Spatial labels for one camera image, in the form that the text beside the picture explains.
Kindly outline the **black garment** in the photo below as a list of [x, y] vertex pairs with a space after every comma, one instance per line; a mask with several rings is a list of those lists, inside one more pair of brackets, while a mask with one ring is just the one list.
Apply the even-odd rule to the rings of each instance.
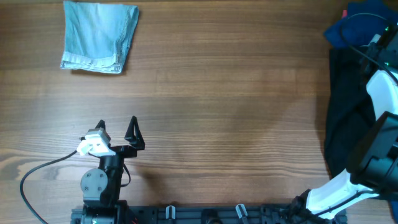
[[351, 49], [333, 48], [329, 66], [324, 158], [330, 175], [335, 177], [345, 169], [349, 154], [376, 119], [361, 72], [361, 56]]

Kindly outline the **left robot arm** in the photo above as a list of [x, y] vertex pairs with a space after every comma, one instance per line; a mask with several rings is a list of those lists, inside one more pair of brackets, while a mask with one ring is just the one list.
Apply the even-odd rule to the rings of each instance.
[[121, 188], [128, 185], [122, 183], [123, 174], [129, 172], [124, 160], [135, 158], [138, 151], [145, 149], [135, 116], [130, 120], [124, 139], [128, 142], [127, 145], [112, 146], [103, 120], [82, 137], [77, 152], [82, 156], [89, 154], [97, 157], [99, 166], [87, 171], [81, 178], [84, 204], [82, 210], [72, 212], [72, 223], [139, 222], [127, 202], [119, 199]]

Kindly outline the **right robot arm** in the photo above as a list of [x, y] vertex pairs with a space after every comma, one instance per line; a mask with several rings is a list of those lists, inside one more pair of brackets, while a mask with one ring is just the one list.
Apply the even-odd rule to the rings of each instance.
[[364, 54], [375, 67], [367, 76], [376, 122], [348, 158], [346, 168], [325, 185], [296, 198], [289, 223], [333, 222], [337, 214], [367, 198], [397, 195], [397, 26], [386, 27]]

